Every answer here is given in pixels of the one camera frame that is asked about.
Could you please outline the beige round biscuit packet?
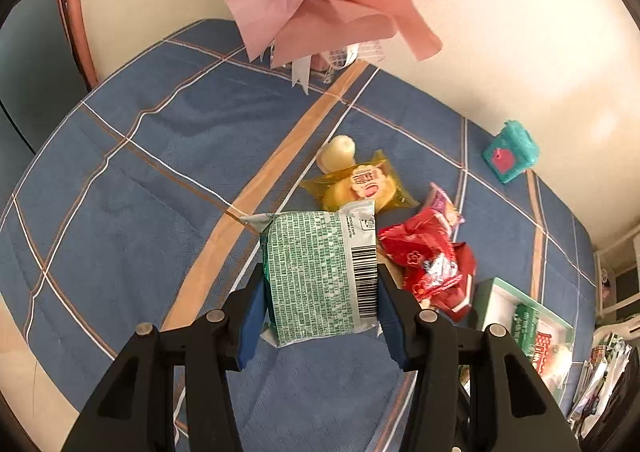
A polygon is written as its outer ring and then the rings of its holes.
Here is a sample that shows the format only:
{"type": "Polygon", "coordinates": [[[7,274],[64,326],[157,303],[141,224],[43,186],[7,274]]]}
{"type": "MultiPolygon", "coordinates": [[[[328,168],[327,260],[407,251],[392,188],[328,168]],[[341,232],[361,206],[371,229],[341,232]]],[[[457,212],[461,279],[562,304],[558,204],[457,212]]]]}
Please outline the beige round biscuit packet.
{"type": "Polygon", "coordinates": [[[390,273],[390,276],[396,284],[396,287],[399,289],[403,289],[404,269],[399,267],[399,265],[395,262],[391,261],[380,247],[376,249],[376,260],[378,261],[378,264],[385,265],[385,268],[387,269],[388,273],[390,273]]]}

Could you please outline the white wooden shelf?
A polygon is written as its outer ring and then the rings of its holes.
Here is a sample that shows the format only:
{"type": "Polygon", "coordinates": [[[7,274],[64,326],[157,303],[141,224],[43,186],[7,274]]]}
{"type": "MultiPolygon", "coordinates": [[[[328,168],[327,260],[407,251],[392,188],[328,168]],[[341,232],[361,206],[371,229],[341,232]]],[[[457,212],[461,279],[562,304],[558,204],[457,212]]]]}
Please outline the white wooden shelf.
{"type": "Polygon", "coordinates": [[[639,313],[639,227],[594,253],[597,324],[624,322],[639,313]]]}

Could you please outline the dark red snack packet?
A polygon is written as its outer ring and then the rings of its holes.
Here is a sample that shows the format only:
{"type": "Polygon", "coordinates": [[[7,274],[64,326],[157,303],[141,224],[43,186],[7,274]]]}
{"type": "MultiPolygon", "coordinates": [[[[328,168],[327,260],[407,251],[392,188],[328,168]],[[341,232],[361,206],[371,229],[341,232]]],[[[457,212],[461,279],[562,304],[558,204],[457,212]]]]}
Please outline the dark red snack packet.
{"type": "Polygon", "coordinates": [[[465,242],[454,243],[454,254],[459,273],[449,287],[430,298],[430,306],[442,311],[454,322],[461,322],[472,307],[476,260],[472,248],[465,242]]]}

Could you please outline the yellow cake packet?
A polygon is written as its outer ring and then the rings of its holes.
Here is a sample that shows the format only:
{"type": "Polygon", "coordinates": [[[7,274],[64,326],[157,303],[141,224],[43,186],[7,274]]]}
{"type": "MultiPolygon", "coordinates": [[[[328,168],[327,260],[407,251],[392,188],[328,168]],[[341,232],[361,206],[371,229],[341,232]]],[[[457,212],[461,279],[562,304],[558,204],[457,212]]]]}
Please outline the yellow cake packet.
{"type": "Polygon", "coordinates": [[[374,201],[376,213],[414,208],[418,202],[402,185],[390,160],[378,149],[365,163],[300,182],[325,211],[337,211],[353,201],[374,201]]]}

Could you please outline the dark green snack packet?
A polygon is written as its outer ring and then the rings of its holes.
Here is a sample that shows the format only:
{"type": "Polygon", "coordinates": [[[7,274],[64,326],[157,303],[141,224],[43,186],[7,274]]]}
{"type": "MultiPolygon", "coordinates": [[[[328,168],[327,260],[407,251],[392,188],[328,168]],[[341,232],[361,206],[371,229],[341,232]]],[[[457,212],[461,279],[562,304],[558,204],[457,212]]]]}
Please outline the dark green snack packet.
{"type": "Polygon", "coordinates": [[[511,335],[529,359],[533,354],[537,327],[538,312],[530,305],[519,303],[512,317],[511,335]]]}

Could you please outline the clear wrapped white pastry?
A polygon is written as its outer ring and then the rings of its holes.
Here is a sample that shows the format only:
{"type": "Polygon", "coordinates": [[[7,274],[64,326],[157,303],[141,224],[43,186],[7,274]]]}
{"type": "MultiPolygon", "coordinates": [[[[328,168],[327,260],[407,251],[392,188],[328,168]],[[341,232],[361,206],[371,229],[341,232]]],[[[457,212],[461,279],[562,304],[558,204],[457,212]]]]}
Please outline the clear wrapped white pastry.
{"type": "Polygon", "coordinates": [[[552,344],[544,358],[544,366],[539,373],[542,381],[551,392],[562,387],[564,380],[570,372],[573,358],[572,351],[565,345],[552,344]]]}

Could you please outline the light green snack packet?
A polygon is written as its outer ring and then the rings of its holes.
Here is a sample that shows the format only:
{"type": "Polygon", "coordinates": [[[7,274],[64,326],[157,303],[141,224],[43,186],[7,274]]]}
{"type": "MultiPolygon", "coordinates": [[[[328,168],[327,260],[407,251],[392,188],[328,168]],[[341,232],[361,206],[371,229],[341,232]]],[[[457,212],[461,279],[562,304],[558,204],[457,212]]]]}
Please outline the light green snack packet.
{"type": "Polygon", "coordinates": [[[378,325],[378,250],[372,199],[337,211],[246,216],[258,230],[269,288],[262,338],[275,347],[378,325]]]}

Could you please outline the red crinkled snack packet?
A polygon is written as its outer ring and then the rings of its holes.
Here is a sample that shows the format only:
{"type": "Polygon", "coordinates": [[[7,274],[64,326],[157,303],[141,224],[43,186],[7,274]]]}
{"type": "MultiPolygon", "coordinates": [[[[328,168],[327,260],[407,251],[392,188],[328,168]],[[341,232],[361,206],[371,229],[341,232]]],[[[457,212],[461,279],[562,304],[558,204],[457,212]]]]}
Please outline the red crinkled snack packet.
{"type": "Polygon", "coordinates": [[[418,302],[432,300],[462,282],[447,219],[425,208],[403,223],[378,231],[386,256],[404,269],[402,287],[418,302]]]}

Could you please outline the small white round pastry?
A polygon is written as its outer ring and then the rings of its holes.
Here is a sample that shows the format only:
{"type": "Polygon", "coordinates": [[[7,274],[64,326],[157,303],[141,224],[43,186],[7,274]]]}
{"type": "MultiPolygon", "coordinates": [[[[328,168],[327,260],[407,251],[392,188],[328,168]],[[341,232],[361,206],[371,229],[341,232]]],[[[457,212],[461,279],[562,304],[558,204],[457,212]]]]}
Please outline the small white round pastry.
{"type": "Polygon", "coordinates": [[[356,143],[348,135],[337,135],[318,150],[316,163],[323,173],[337,172],[356,164],[356,143]]]}

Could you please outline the pink snack packet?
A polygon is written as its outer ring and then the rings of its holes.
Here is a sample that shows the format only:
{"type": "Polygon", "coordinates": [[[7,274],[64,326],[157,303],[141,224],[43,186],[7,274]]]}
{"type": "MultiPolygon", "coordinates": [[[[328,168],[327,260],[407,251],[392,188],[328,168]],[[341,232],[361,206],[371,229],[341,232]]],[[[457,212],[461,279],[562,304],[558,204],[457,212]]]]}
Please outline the pink snack packet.
{"type": "Polygon", "coordinates": [[[433,209],[442,217],[442,223],[449,236],[454,234],[458,226],[464,223],[461,212],[447,193],[436,183],[430,183],[430,190],[425,198],[424,209],[433,209]]]}

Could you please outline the teal toy box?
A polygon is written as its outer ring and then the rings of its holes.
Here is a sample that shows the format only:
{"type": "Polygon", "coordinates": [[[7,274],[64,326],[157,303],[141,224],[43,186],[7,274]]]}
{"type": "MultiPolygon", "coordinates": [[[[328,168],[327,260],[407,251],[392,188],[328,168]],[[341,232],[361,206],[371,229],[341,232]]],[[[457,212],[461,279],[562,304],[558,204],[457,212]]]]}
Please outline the teal toy box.
{"type": "Polygon", "coordinates": [[[538,144],[518,120],[506,120],[498,135],[483,152],[483,158],[497,179],[509,183],[536,164],[538,144]]]}

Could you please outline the blue plaid tablecloth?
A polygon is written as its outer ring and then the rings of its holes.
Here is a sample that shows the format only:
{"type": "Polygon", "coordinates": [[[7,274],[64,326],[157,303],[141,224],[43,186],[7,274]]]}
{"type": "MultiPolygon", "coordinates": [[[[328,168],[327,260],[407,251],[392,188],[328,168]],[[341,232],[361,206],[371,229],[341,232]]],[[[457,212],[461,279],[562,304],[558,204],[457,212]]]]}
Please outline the blue plaid tablecloth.
{"type": "Polygon", "coordinates": [[[1,390],[56,451],[141,322],[218,307],[258,261],[252,212],[314,208],[300,188],[318,148],[348,134],[383,151],[416,198],[436,183],[461,206],[477,277],[503,279],[574,327],[594,325],[589,235],[535,175],[500,183],[490,136],[372,66],[309,92],[250,62],[231,22],[198,22],[108,78],[55,129],[1,216],[1,390]]]}

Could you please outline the white tray with green rim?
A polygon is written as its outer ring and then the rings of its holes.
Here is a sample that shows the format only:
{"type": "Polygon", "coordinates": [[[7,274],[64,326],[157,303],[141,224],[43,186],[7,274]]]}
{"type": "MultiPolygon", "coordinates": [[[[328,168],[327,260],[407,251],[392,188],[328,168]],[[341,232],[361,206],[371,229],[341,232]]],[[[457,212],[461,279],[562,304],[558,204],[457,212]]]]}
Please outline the white tray with green rim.
{"type": "Polygon", "coordinates": [[[473,312],[474,328],[501,324],[510,331],[555,401],[561,403],[573,363],[573,326],[498,277],[477,286],[473,312]]]}

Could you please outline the red patterned cake packet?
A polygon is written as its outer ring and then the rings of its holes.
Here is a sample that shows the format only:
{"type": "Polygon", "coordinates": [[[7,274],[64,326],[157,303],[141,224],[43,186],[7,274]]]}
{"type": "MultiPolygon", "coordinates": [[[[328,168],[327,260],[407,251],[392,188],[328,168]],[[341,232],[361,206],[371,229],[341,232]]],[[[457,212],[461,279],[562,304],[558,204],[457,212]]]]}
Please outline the red patterned cake packet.
{"type": "Polygon", "coordinates": [[[534,350],[532,354],[533,367],[537,371],[539,375],[544,372],[544,367],[546,366],[548,353],[551,348],[552,336],[547,333],[541,333],[538,331],[534,343],[534,350]]]}

